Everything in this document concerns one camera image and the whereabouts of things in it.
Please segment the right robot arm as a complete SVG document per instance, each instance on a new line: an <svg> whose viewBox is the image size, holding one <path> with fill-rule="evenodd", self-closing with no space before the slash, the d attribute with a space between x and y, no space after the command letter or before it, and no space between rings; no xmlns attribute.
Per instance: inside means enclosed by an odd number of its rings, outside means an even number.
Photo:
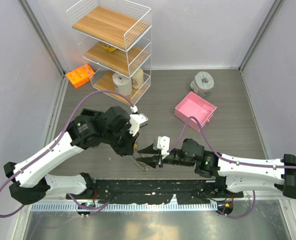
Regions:
<svg viewBox="0 0 296 240"><path fill-rule="evenodd" d="M195 140L186 138L180 149L169 149L170 139L158 137L139 150L137 161L152 168L164 164L194 167L195 174L215 178L214 192L220 197L244 191L280 191L296 200L296 156L285 154L276 159L252 159L205 150Z"/></svg>

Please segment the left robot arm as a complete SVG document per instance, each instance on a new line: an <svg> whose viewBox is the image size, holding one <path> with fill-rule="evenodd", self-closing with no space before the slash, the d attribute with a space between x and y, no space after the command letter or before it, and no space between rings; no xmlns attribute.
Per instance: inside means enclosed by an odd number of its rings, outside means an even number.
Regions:
<svg viewBox="0 0 296 240"><path fill-rule="evenodd" d="M45 196L71 194L77 199L94 195L95 182L87 173L75 176L55 176L50 171L65 160L100 144L111 146L119 156L131 156L139 129L148 118L141 113L128 114L119 106L107 111L83 109L65 131L53 142L21 163L4 165L9 178L20 172L9 186L10 195L23 205L30 205Z"/></svg>

